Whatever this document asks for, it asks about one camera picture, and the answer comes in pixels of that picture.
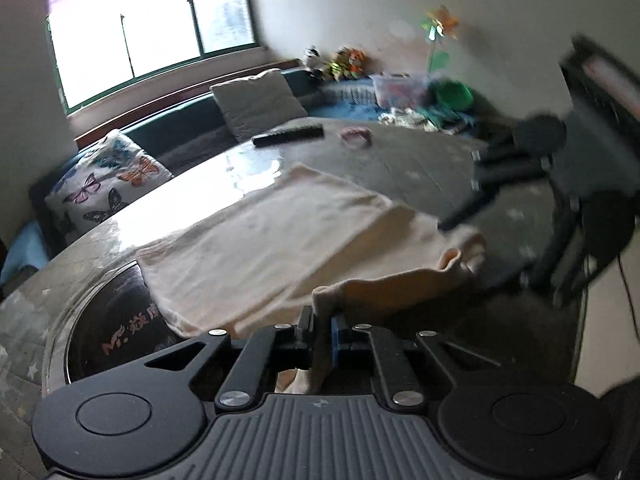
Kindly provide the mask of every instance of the plastic storage box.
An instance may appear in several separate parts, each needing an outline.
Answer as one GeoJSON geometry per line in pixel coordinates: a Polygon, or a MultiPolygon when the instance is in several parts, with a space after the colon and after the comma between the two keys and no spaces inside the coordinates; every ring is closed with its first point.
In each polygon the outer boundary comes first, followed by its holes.
{"type": "Polygon", "coordinates": [[[382,108],[424,106],[430,78],[420,75],[371,75],[378,105],[382,108]]]}

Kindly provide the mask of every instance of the beige cloth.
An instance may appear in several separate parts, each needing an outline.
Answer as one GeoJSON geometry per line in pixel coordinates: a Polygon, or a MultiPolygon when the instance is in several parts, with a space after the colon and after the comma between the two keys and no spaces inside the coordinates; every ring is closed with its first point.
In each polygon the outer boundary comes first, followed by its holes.
{"type": "MultiPolygon", "coordinates": [[[[484,238],[477,230],[460,226],[445,235],[436,222],[296,166],[272,186],[140,250],[136,259],[181,336],[225,328],[247,337],[260,326],[296,323],[306,304],[321,320],[343,308],[358,322],[381,322],[461,285],[482,263],[484,238]]],[[[313,388],[322,369],[314,365],[315,378],[300,374],[290,390],[313,388]]]]}

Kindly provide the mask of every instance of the stuffed toy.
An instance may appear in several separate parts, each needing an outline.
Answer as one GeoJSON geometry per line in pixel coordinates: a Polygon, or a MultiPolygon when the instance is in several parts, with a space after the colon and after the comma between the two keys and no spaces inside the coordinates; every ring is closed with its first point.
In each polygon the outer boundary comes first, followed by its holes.
{"type": "Polygon", "coordinates": [[[320,57],[320,54],[318,54],[318,50],[315,45],[311,45],[311,47],[305,50],[305,56],[302,58],[302,63],[309,72],[321,70],[326,64],[320,57]]]}
{"type": "Polygon", "coordinates": [[[349,74],[351,79],[360,79],[364,74],[364,52],[357,48],[351,49],[349,56],[349,74]]]}
{"type": "Polygon", "coordinates": [[[361,78],[364,74],[364,60],[363,51],[344,46],[331,57],[324,74],[336,81],[361,78]]]}
{"type": "Polygon", "coordinates": [[[342,81],[349,76],[350,55],[351,49],[344,46],[331,56],[329,67],[331,68],[331,75],[336,81],[342,81]]]}

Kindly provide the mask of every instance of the remote control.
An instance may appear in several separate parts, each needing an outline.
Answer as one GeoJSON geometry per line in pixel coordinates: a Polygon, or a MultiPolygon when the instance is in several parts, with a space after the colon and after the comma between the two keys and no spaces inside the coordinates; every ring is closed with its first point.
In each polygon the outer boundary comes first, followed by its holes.
{"type": "Polygon", "coordinates": [[[294,126],[292,128],[283,128],[270,134],[262,134],[255,136],[252,141],[256,148],[271,146],[272,144],[283,144],[284,142],[293,142],[295,140],[315,139],[316,137],[324,137],[324,128],[322,124],[307,124],[305,126],[294,126]]]}

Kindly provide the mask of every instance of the window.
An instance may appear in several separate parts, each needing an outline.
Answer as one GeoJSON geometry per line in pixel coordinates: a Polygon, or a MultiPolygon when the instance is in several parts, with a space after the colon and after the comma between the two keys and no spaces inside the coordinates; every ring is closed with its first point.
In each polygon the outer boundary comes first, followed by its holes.
{"type": "Polygon", "coordinates": [[[60,93],[71,113],[150,75],[255,46],[248,0],[49,0],[60,93]]]}

